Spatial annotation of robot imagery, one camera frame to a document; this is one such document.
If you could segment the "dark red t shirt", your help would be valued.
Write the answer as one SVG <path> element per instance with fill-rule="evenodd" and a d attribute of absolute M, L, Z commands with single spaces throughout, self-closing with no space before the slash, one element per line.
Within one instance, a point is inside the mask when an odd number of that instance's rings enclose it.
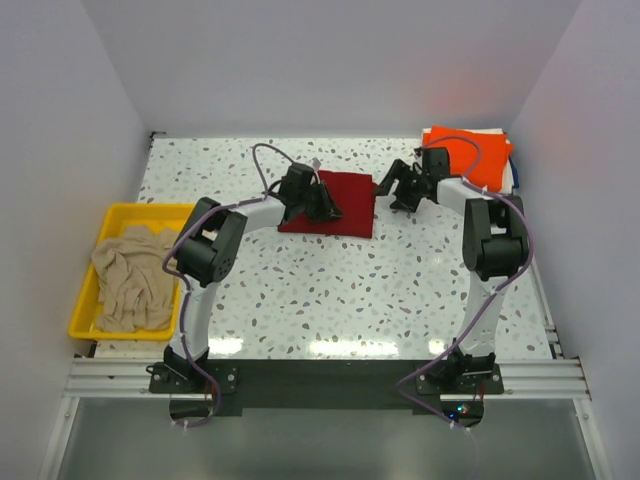
<path fill-rule="evenodd" d="M 371 239 L 376 197 L 372 176 L 351 172 L 320 170 L 319 177 L 328 187 L 331 198 L 343 213 L 340 219 L 314 223 L 302 213 L 278 227 L 281 233 L 323 234 Z"/>

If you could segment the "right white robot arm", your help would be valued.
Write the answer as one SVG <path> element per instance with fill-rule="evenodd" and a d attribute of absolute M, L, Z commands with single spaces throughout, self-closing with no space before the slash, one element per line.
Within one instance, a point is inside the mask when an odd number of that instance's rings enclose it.
<path fill-rule="evenodd" d="M 465 317 L 451 345 L 423 369 L 449 364 L 448 386 L 466 393 L 481 380 L 477 364 L 490 370 L 495 361 L 504 298 L 532 263 L 532 234 L 519 196 L 495 193 L 453 174 L 444 147 L 422 148 L 420 154 L 419 164 L 394 160 L 374 194 L 393 195 L 394 210 L 414 213 L 429 200 L 463 217 L 462 257 L 470 273 Z"/>

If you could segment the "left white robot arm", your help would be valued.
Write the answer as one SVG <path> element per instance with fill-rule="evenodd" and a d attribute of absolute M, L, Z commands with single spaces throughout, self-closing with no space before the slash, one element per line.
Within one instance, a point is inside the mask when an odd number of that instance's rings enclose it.
<path fill-rule="evenodd" d="M 301 214 L 316 223 L 343 216 L 326 183 L 312 167 L 297 162 L 257 198 L 231 205 L 208 197 L 198 200 L 163 262 L 163 270 L 183 283 L 176 331 L 163 358 L 173 382 L 183 391 L 196 392 L 206 383 L 209 315 L 243 237 L 286 225 Z"/>

